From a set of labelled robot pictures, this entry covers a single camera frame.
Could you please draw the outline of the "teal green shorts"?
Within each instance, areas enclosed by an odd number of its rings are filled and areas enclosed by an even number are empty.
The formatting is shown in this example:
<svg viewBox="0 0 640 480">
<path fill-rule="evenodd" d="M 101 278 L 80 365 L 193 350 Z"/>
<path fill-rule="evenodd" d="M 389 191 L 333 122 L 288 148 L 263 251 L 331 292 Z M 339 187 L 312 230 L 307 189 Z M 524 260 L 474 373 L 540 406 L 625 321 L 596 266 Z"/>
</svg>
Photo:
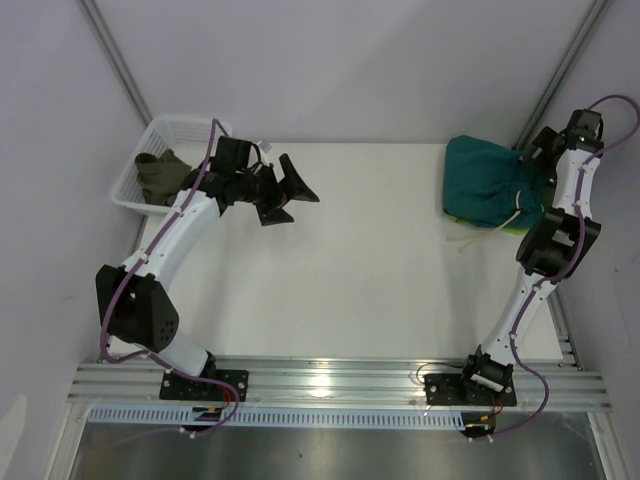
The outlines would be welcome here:
<svg viewBox="0 0 640 480">
<path fill-rule="evenodd" d="M 441 205 L 475 227 L 528 230 L 543 216 L 546 183 L 519 150 L 461 135 L 446 145 Z"/>
</svg>

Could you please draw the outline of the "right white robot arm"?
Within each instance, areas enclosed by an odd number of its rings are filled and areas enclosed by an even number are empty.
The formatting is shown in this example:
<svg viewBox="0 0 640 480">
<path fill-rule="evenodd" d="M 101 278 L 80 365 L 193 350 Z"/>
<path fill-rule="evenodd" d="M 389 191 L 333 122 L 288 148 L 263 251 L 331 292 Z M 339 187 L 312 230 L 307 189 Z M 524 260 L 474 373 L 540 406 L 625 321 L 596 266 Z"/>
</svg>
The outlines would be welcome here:
<svg viewBox="0 0 640 480">
<path fill-rule="evenodd" d="M 517 280 L 498 323 L 467 357 L 456 380 L 464 401 L 479 403 L 512 387 L 519 347 L 537 311 L 599 236 L 601 226 L 592 220 L 589 202 L 603 147 L 602 122 L 580 121 L 559 133 L 544 128 L 526 150 L 528 163 L 554 184 L 554 195 L 518 248 Z"/>
</svg>

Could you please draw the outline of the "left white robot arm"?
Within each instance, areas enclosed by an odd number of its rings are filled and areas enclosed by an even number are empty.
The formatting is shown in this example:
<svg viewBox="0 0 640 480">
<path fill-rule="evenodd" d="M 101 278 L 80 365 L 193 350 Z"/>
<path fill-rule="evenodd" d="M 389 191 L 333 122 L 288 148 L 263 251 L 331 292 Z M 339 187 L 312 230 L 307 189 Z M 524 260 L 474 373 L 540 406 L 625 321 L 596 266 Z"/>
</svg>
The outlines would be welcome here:
<svg viewBox="0 0 640 480">
<path fill-rule="evenodd" d="M 103 359 L 119 364 L 146 356 L 182 377 L 182 388 L 197 400 L 216 390 L 214 356 L 180 329 L 171 283 L 204 231 L 236 203 L 256 208 L 263 226 L 287 224 L 290 201 L 315 203 L 290 157 L 279 158 L 284 176 L 272 165 L 218 154 L 204 160 L 181 185 L 169 213 L 151 240 L 119 266 L 96 275 Z"/>
</svg>

